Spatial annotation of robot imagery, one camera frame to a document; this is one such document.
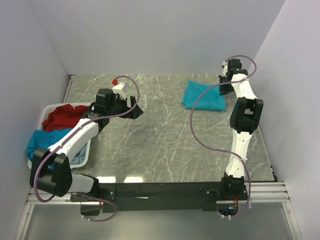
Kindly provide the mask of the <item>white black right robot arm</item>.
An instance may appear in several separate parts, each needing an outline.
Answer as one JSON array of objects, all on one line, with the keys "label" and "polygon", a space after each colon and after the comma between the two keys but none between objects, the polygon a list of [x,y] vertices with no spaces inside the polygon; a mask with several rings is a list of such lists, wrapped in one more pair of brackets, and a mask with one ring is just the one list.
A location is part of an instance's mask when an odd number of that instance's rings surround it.
[{"label": "white black right robot arm", "polygon": [[227,94],[234,91],[236,103],[230,116],[232,128],[231,150],[228,165],[220,182],[208,183],[201,190],[207,201],[231,201],[249,199],[251,183],[246,166],[249,143],[254,131],[258,128],[264,101],[259,99],[250,85],[250,74],[242,68],[240,55],[228,58],[222,64],[222,74],[219,76],[219,91]]}]

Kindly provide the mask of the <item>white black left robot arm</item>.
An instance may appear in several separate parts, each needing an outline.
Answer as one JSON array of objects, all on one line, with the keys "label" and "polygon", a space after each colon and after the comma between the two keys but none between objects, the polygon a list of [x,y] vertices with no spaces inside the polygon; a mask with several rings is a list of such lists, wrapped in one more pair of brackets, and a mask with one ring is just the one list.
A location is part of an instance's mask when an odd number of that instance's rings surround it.
[{"label": "white black left robot arm", "polygon": [[30,186],[40,202],[46,203],[39,192],[51,197],[67,193],[81,193],[88,201],[100,196],[99,180],[85,174],[73,174],[71,161],[88,141],[106,127],[111,118],[135,120],[143,114],[138,102],[140,96],[126,97],[124,90],[102,88],[96,94],[86,113],[75,127],[49,148],[38,148],[33,154]]}]

